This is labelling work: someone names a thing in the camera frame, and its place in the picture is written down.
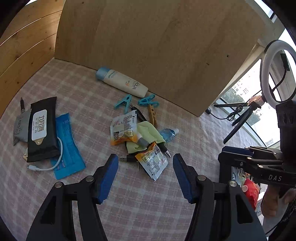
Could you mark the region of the right human hand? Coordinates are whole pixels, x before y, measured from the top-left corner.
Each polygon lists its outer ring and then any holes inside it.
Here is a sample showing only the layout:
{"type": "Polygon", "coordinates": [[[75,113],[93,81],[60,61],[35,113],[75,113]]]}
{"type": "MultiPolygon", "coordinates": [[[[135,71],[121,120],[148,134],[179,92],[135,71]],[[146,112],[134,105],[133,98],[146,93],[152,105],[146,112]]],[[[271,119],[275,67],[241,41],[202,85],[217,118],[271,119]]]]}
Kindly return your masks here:
{"type": "MultiPolygon", "coordinates": [[[[280,188],[278,186],[268,185],[267,190],[261,202],[261,212],[264,217],[274,217],[278,211],[278,200],[280,188]]],[[[295,189],[290,189],[283,197],[284,204],[288,204],[295,199],[295,189]]]]}

